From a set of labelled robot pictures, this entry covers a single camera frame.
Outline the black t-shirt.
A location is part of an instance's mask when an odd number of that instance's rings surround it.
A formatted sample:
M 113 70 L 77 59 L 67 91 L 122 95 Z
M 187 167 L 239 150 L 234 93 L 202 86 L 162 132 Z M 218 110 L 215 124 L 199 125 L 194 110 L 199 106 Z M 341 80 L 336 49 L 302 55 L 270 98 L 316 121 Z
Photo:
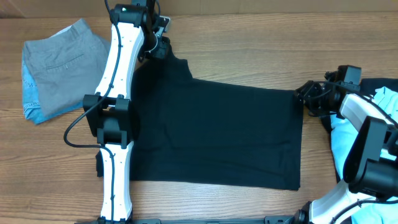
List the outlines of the black t-shirt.
M 303 103 L 290 90 L 198 80 L 173 53 L 133 76 L 131 180 L 297 190 Z

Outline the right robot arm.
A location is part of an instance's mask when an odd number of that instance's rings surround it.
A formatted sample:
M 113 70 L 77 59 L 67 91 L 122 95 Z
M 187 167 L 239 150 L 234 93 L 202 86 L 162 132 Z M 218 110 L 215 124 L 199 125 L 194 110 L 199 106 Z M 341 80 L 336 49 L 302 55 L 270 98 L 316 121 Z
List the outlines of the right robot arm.
M 308 81 L 296 89 L 310 116 L 336 115 L 357 130 L 343 167 L 343 178 L 320 199 L 307 203 L 278 223 L 343 223 L 369 205 L 397 203 L 397 121 L 373 96 L 360 92 L 361 68 L 340 65 L 322 82 Z

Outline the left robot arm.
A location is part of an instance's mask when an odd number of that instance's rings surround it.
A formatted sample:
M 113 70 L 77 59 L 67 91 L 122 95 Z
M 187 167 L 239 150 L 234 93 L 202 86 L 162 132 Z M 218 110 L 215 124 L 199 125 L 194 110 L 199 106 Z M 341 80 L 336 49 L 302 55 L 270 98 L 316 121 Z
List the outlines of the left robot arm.
M 111 46 L 105 70 L 83 108 L 103 166 L 103 205 L 97 223 L 131 223 L 130 161 L 139 118 L 131 101 L 137 61 L 163 59 L 168 51 L 170 18 L 161 16 L 158 1 L 132 1 L 110 10 Z

